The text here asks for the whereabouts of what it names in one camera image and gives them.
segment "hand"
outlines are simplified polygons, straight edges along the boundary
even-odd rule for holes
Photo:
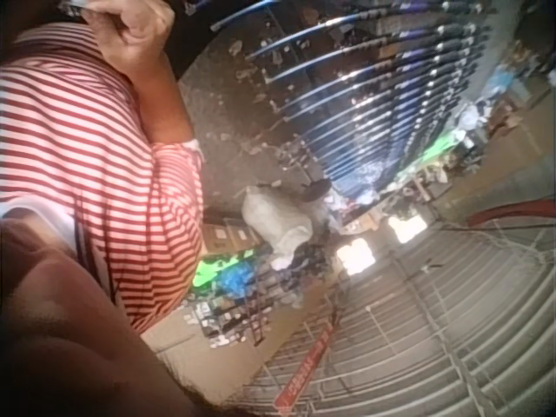
[[[111,15],[119,17],[123,27]],[[106,62],[132,83],[148,80],[168,66],[164,45],[174,11],[163,0],[89,0],[83,18],[95,32]]]

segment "shirt sleeve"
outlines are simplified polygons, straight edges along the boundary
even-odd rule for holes
[[[200,170],[203,158],[197,141],[155,144],[152,152],[155,162],[153,191],[156,195],[153,200],[159,205],[156,211],[162,219],[165,246],[171,258],[169,264],[175,269],[174,276],[180,276],[181,280],[169,288],[167,278],[151,275],[153,287],[164,286],[166,292],[160,297],[153,292],[156,308],[143,309],[142,314],[131,317],[132,325],[139,333],[151,328],[180,303],[195,276],[202,246]]]

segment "fishing rod rack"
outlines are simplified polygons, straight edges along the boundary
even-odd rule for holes
[[[278,16],[307,7],[318,17],[288,33]],[[376,197],[442,132],[482,55],[488,28],[477,15],[485,12],[472,1],[263,0],[211,29],[270,22],[273,35],[245,59],[281,92],[272,96],[275,113],[301,132],[282,147],[289,166],[312,159],[341,195],[358,200]]]

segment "floor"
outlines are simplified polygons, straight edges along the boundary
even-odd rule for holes
[[[284,171],[277,162],[272,146],[291,140],[292,133],[268,104],[261,74],[241,52],[230,54],[244,38],[236,32],[222,32],[180,81],[206,159],[202,182],[209,214],[239,213],[249,185],[280,181],[296,192],[309,183],[302,169]],[[309,172],[321,175],[316,166]]]

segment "skin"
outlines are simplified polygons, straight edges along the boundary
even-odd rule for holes
[[[12,39],[47,3],[18,0]],[[90,0],[85,20],[112,67],[134,86],[152,143],[193,137],[162,52],[173,22],[162,0]],[[126,28],[115,30],[106,13]],[[94,279],[29,213],[0,219],[2,416],[250,416],[208,404],[149,350]]]
[[[69,255],[24,222],[3,222],[2,237],[0,391],[11,415],[194,415],[168,370]],[[33,401],[15,400],[22,398]]]

